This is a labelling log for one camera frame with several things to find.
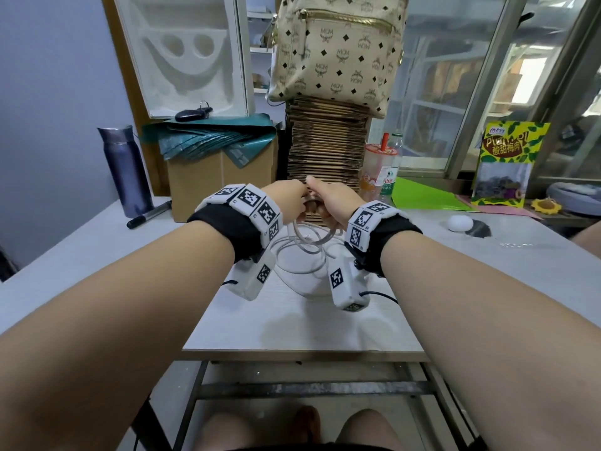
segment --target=sunflower decoration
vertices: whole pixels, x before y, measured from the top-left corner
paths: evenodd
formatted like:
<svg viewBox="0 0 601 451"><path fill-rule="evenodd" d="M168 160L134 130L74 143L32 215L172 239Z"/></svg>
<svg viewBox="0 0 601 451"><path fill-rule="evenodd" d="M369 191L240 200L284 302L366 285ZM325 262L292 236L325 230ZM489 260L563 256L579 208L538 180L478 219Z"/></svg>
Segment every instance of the sunflower decoration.
<svg viewBox="0 0 601 451"><path fill-rule="evenodd" d="M558 204L551 198L545 198L544 200L534 200L531 204L532 208L537 212L544 213L545 215L555 215L561 210L561 204Z"/></svg>

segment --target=stainless steel bottle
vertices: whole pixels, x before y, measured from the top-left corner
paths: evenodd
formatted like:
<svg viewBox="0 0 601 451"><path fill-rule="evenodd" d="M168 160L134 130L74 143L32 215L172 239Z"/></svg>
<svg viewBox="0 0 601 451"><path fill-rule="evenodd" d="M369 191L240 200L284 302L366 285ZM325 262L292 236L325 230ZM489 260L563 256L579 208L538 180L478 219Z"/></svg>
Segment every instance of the stainless steel bottle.
<svg viewBox="0 0 601 451"><path fill-rule="evenodd" d="M98 128L105 144L106 161L115 181L125 216L136 218L154 208L144 164L133 140L131 125L121 128Z"/></svg>

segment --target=person's right arm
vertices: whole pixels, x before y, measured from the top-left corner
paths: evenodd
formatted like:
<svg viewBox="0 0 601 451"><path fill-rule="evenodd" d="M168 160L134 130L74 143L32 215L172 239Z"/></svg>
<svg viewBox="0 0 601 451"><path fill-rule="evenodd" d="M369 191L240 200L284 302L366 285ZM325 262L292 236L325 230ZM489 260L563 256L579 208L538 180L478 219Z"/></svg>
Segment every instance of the person's right arm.
<svg viewBox="0 0 601 451"><path fill-rule="evenodd" d="M308 179L346 226L350 188ZM495 451L600 449L601 329L550 297L412 231L381 263L411 328Z"/></svg>

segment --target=forearm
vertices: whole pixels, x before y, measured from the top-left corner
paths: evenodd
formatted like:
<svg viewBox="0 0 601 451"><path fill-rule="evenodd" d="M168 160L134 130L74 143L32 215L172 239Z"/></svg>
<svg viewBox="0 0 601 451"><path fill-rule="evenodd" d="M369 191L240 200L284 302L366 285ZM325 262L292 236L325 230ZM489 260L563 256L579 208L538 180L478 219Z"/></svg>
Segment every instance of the forearm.
<svg viewBox="0 0 601 451"><path fill-rule="evenodd" d="M54 437L116 446L233 262L192 222L66 290L0 337L0 403Z"/></svg>
<svg viewBox="0 0 601 451"><path fill-rule="evenodd" d="M601 330L477 260L395 235L382 267L433 363L496 451L593 448Z"/></svg>

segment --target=beige backpack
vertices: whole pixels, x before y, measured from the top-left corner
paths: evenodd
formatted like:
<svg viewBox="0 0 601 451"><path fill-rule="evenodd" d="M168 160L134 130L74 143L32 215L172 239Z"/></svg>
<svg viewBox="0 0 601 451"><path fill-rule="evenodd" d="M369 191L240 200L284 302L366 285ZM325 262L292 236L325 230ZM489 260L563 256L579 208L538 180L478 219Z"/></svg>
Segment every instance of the beige backpack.
<svg viewBox="0 0 601 451"><path fill-rule="evenodd" d="M296 96L370 108L384 118L402 56L409 0L282 0L268 99Z"/></svg>

